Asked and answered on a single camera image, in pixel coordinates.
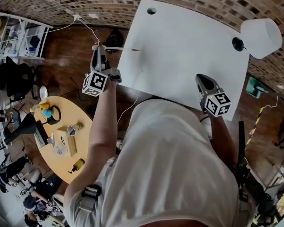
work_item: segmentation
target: white cable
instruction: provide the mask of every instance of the white cable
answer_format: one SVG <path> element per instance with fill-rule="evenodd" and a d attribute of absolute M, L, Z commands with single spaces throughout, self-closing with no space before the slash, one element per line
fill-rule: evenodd
<path fill-rule="evenodd" d="M 123 113 L 121 114 L 121 116 L 120 116 L 120 118 L 119 118 L 119 120 L 118 120 L 118 122 L 117 122 L 117 125 L 119 124 L 119 121 L 120 121 L 120 119 L 122 118 L 122 115 L 123 115 L 127 110 L 131 109 L 131 108 L 135 105 L 135 103 L 138 101 L 138 98 L 139 98 L 139 96 L 140 96 L 140 93 L 141 93 L 141 91 L 139 92 L 139 94 L 138 94 L 138 96 L 137 96 L 137 99 L 136 99 L 136 101 L 133 103 L 133 105 L 131 105 L 128 109 L 125 109 L 125 110 L 123 111 Z"/>
<path fill-rule="evenodd" d="M 98 40 L 98 45 L 99 45 L 100 41 L 99 41 L 98 37 L 96 36 L 95 32 L 90 27 L 88 27 L 81 19 L 78 18 L 78 21 L 80 21 L 82 24 L 84 24 L 87 28 L 89 28 L 93 32 L 94 36 Z"/>
<path fill-rule="evenodd" d="M 276 96 L 276 104 L 275 104 L 275 106 L 270 106 L 270 105 L 266 105 L 265 107 L 263 107 L 263 108 L 266 108 L 266 107 L 270 107 L 270 108 L 275 108 L 275 107 L 277 107 L 278 106 L 278 96 Z"/>
<path fill-rule="evenodd" d="M 57 31 L 57 30 L 61 30 L 61 29 L 65 29 L 65 28 L 71 26 L 74 22 L 75 22 L 75 20 L 74 20 L 70 25 L 67 25 L 66 27 L 58 28 L 58 29 L 55 29 L 55 30 L 52 30 L 52 31 L 48 31 L 47 33 L 51 33 L 51 32 Z M 33 36 L 36 36 L 36 35 L 25 36 L 25 37 L 22 37 L 22 39 L 24 39 L 24 38 L 29 38 L 29 37 L 33 37 Z M 19 39 L 19 38 L 17 38 L 17 39 L 11 39 L 11 40 L 5 40 L 5 41 L 0 41 L 0 43 L 12 41 L 12 40 L 18 40 L 18 39 Z"/>

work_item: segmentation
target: person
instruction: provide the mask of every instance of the person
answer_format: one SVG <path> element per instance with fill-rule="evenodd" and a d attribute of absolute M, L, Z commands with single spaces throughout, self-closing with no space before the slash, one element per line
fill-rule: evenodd
<path fill-rule="evenodd" d="M 2 164 L 0 165 L 0 190 L 3 193 L 8 192 L 6 185 L 15 186 L 18 184 L 18 182 L 12 179 L 12 177 L 16 174 L 19 174 L 26 163 L 32 165 L 32 162 L 27 155 L 20 157 L 17 161 L 9 164 L 8 166 L 5 165 L 6 160 L 2 162 Z"/>
<path fill-rule="evenodd" d="M 29 195 L 24 199 L 23 206 L 25 209 L 24 221 L 29 227 L 38 226 L 38 219 L 46 220 L 50 213 L 58 208 L 49 207 L 52 196 L 57 192 L 62 183 L 62 179 L 56 174 L 52 174 L 45 181 L 39 181 L 35 187 L 28 189 Z"/>
<path fill-rule="evenodd" d="M 209 117 L 212 143 L 187 108 L 162 99 L 144 101 L 132 113 L 116 158 L 116 85 L 108 79 L 86 163 L 64 196 L 69 225 L 233 226 L 239 188 L 231 169 L 237 151 L 223 118 Z M 90 189 L 97 194 L 88 196 Z"/>

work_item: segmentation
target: person sitting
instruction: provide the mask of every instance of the person sitting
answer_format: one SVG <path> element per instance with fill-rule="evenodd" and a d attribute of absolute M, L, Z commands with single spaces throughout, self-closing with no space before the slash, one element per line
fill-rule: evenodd
<path fill-rule="evenodd" d="M 62 179 L 56 174 L 52 174 L 45 181 L 37 182 L 35 187 L 31 187 L 29 195 L 24 199 L 23 205 L 26 211 L 24 221 L 29 227 L 37 227 L 38 218 L 41 221 L 46 218 L 57 208 L 52 207 L 54 204 L 50 199 L 57 192 L 62 183 Z"/>
<path fill-rule="evenodd" d="M 0 189 L 3 193 L 8 192 L 6 185 L 16 186 L 18 184 L 18 182 L 12 179 L 12 177 L 19 174 L 26 163 L 32 165 L 32 162 L 27 157 L 27 155 L 20 157 L 17 161 L 7 166 L 6 162 L 9 161 L 9 159 L 10 154 L 6 156 L 5 160 L 0 165 Z"/>

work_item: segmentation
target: round wooden table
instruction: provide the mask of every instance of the round wooden table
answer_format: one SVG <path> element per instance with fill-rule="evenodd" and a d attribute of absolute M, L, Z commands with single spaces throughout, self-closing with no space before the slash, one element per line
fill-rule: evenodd
<path fill-rule="evenodd" d="M 53 152 L 53 145 L 47 144 L 42 148 L 37 143 L 40 153 L 43 159 L 46 161 L 48 166 L 65 182 L 70 183 L 82 170 L 75 171 L 72 174 L 68 173 L 71 171 L 73 164 L 75 164 L 80 158 L 86 160 L 88 147 L 89 147 L 89 132 L 92 124 L 90 117 L 77 105 L 75 105 L 70 100 L 59 96 L 50 96 L 40 103 L 49 102 L 51 106 L 57 106 L 61 111 L 61 120 L 57 124 L 49 125 L 44 124 L 43 127 L 48 135 L 54 134 L 55 144 L 59 143 L 55 134 L 57 134 L 57 129 L 62 126 L 69 126 L 80 123 L 83 127 L 74 136 L 76 142 L 77 153 L 72 157 L 61 157 L 57 156 Z M 45 118 L 40 112 L 34 115 L 36 121 L 40 120 L 42 123 L 45 122 Z M 58 113 L 54 112 L 53 117 L 58 119 Z"/>

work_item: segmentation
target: black chair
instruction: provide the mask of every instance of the black chair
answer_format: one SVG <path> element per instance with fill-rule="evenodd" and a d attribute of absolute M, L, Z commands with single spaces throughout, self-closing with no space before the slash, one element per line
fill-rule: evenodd
<path fill-rule="evenodd" d="M 14 126 L 18 125 L 18 127 L 13 132 L 10 132 L 10 130 L 8 129 L 8 125 L 11 123 L 12 120 L 14 120 L 15 122 Z M 36 120 L 31 113 L 28 113 L 22 122 L 21 122 L 19 113 L 17 113 L 15 116 L 15 119 L 12 119 L 12 120 L 10 120 L 10 122 L 5 126 L 3 130 L 3 135 L 5 137 L 4 139 L 5 144 L 8 145 L 15 138 L 17 138 L 20 134 L 33 134 L 36 132 L 36 129 L 37 129 Z"/>
<path fill-rule="evenodd" d="M 33 85 L 40 86 L 34 81 L 40 68 L 42 65 L 38 65 L 36 68 L 29 67 L 24 63 L 17 65 L 10 57 L 6 58 L 6 63 L 0 65 L 0 90 L 6 91 L 8 97 L 14 96 L 14 99 L 9 103 L 24 99 L 29 91 L 32 92 L 33 99 L 37 99 L 34 95 Z"/>

